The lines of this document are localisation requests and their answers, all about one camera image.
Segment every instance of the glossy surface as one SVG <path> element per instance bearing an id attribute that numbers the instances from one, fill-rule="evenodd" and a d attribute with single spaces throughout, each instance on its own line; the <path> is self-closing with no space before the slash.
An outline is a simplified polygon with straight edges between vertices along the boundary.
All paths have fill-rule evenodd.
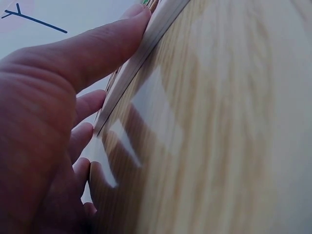
<path id="1" fill-rule="evenodd" d="M 309 233 L 311 23 L 309 0 L 192 0 L 101 132 L 95 232 Z"/>

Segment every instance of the wooden surface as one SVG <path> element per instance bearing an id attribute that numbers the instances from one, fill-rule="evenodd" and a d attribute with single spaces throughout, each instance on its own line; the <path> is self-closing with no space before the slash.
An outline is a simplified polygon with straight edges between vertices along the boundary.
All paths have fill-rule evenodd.
<path id="1" fill-rule="evenodd" d="M 94 231 L 310 233 L 311 23 L 309 0 L 191 0 L 101 132 Z"/>

